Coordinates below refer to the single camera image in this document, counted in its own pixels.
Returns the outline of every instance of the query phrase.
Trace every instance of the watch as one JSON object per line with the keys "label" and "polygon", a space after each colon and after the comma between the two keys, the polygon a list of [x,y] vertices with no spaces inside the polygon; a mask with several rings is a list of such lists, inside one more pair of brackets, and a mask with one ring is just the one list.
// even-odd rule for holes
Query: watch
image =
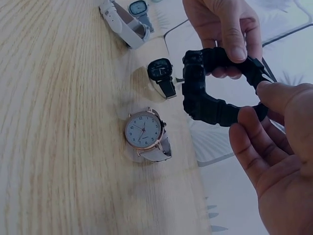
{"label": "watch", "polygon": [[153,33],[154,29],[148,17],[148,4],[144,0],[134,1],[128,8],[128,12],[136,17],[140,22],[147,25],[150,32]]}
{"label": "watch", "polygon": [[152,162],[165,161],[172,157],[171,145],[166,123],[159,114],[148,107],[147,109],[129,114],[125,126],[125,138],[139,157]]}
{"label": "watch", "polygon": [[137,49],[149,40],[149,27],[134,18],[116,1],[105,0],[99,10],[113,32],[126,42],[129,48]]}
{"label": "watch", "polygon": [[[249,85],[256,90],[261,81],[272,82],[264,66],[257,59],[247,57],[243,63],[235,64],[230,61],[225,50],[221,47],[205,48],[187,51],[183,57],[182,94],[185,112],[194,120],[223,127],[237,123],[240,107],[226,104],[224,100],[215,99],[205,91],[205,75],[215,68],[235,66],[244,76]],[[253,107],[259,120],[262,121],[268,113],[268,108],[260,103]]]}
{"label": "watch", "polygon": [[173,84],[173,66],[166,58],[157,59],[152,61],[148,67],[148,76],[151,80],[155,81],[162,89],[167,99],[176,96],[175,86]]}

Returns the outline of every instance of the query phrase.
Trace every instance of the black rugged watch band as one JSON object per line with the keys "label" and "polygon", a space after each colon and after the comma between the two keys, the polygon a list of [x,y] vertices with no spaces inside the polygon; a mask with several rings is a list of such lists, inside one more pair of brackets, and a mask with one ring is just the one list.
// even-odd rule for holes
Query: black rugged watch band
{"label": "black rugged watch band", "polygon": [[[260,61],[248,56],[243,63],[235,64],[230,61],[225,50],[221,47],[189,50],[183,58],[183,63],[184,110],[193,120],[201,120],[212,125],[219,124],[223,127],[229,127],[237,123],[240,108],[226,104],[224,100],[215,99],[206,93],[205,75],[207,73],[220,66],[235,66],[246,76],[247,82],[255,90],[261,81],[271,82]],[[262,121],[268,113],[268,108],[263,104],[253,108],[259,120]]]}
{"label": "black rugged watch band", "polygon": [[156,83],[161,87],[167,99],[176,96],[175,86],[173,84],[173,78],[171,76],[157,81]]}

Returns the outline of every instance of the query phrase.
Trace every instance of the blue watch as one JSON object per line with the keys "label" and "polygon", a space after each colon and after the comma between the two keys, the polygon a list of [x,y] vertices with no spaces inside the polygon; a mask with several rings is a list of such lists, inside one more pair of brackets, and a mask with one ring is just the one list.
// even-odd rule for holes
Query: blue watch
{"label": "blue watch", "polygon": [[136,17],[142,24],[149,27],[150,32],[153,33],[154,29],[148,17],[148,5],[144,0],[134,1],[128,8],[128,12]]}

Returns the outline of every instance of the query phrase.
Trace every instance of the watch hand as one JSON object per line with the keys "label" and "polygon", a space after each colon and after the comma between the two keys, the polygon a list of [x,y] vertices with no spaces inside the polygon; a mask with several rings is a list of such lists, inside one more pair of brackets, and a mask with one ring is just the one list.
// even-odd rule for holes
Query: watch hand
{"label": "watch hand", "polygon": [[144,122],[144,123],[143,123],[142,133],[141,133],[141,135],[140,135],[140,137],[139,137],[138,141],[139,141],[139,140],[140,140],[140,138],[142,137],[143,133],[145,133],[145,132],[146,132],[145,127],[146,127],[146,122]]}
{"label": "watch hand", "polygon": [[142,131],[142,132],[141,132],[141,135],[139,136],[138,141],[139,141],[139,140],[140,140],[140,138],[142,137],[143,133],[144,133],[144,131]]}
{"label": "watch hand", "polygon": [[135,127],[139,128],[140,130],[142,130],[142,128],[140,128],[139,126],[134,125]]}

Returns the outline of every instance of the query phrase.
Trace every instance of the watch strap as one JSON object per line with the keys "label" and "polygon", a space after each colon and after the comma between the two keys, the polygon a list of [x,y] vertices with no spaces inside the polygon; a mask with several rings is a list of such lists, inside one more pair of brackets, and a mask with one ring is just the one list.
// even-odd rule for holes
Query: watch strap
{"label": "watch strap", "polygon": [[99,6],[103,18],[110,28],[117,33],[130,48],[137,49],[150,37],[148,27],[134,18],[114,0],[105,0]]}
{"label": "watch strap", "polygon": [[[238,122],[238,112],[240,107],[226,104],[224,100],[215,99],[205,91],[205,75],[212,72],[215,68],[222,66],[235,66],[243,75],[247,82],[257,88],[261,81],[270,81],[269,75],[264,70],[263,65],[257,59],[248,58],[240,64],[231,62],[221,47],[213,49],[206,48],[199,51],[188,51],[183,58],[184,84],[182,94],[184,95],[183,106],[186,113],[192,119],[201,120],[206,123],[229,127]],[[253,107],[258,118],[262,121],[268,108],[263,104]]]}
{"label": "watch strap", "polygon": [[162,139],[160,140],[160,145],[162,149],[159,149],[156,146],[150,150],[140,151],[139,154],[152,162],[161,162],[170,159],[172,157],[171,144],[165,130]]}
{"label": "watch strap", "polygon": [[143,24],[147,25],[147,26],[149,27],[151,33],[154,32],[154,28],[153,28],[153,26],[152,26],[152,23],[151,23],[151,21],[150,21],[149,16],[148,16],[147,13],[145,13],[145,14],[139,16],[139,17],[138,17],[138,20],[139,20],[140,22],[142,22]]}
{"label": "watch strap", "polygon": [[176,90],[173,83],[173,78],[171,76],[169,76],[168,79],[162,79],[160,81],[157,81],[156,83],[161,87],[161,90],[163,91],[167,99],[176,96]]}

